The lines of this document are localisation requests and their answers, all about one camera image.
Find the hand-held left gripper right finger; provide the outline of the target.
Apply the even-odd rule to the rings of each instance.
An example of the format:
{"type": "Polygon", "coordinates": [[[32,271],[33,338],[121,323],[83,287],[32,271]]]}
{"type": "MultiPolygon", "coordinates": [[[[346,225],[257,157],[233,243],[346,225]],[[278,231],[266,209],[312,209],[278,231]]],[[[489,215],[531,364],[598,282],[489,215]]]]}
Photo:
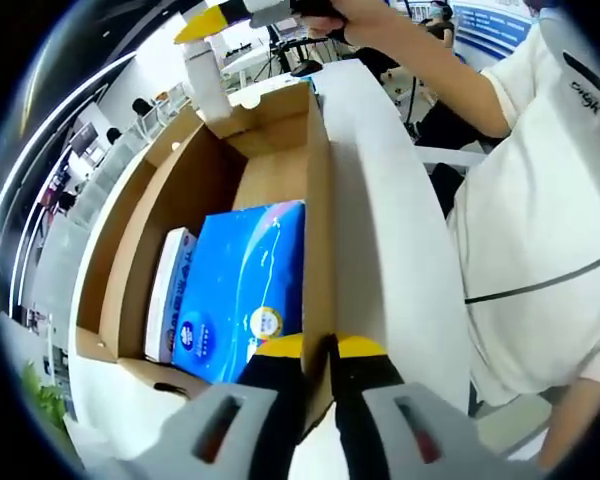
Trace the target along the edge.
{"type": "Polygon", "coordinates": [[[483,445],[473,420],[361,336],[328,338],[335,422],[352,479],[526,479],[529,465],[483,445]]]}

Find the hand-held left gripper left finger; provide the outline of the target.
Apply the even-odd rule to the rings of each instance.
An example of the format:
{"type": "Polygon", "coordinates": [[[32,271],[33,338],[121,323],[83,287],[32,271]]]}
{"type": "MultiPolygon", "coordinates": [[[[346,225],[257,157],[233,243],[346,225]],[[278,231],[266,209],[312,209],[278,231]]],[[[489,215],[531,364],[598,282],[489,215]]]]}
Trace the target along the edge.
{"type": "Polygon", "coordinates": [[[164,425],[159,440],[125,462],[129,479],[285,479],[305,429],[310,382],[303,337],[273,338],[235,383],[216,383],[164,425]]]}

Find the person's right hand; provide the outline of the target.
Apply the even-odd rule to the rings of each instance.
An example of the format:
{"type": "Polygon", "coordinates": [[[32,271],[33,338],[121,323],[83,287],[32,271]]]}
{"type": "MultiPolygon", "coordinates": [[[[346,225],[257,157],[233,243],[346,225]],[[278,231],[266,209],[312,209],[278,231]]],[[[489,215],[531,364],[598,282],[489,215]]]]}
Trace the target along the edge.
{"type": "Polygon", "coordinates": [[[337,11],[335,16],[300,14],[297,19],[313,37],[342,38],[354,46],[371,45],[372,34],[393,13],[384,1],[343,0],[332,1],[331,5],[337,11]]]}

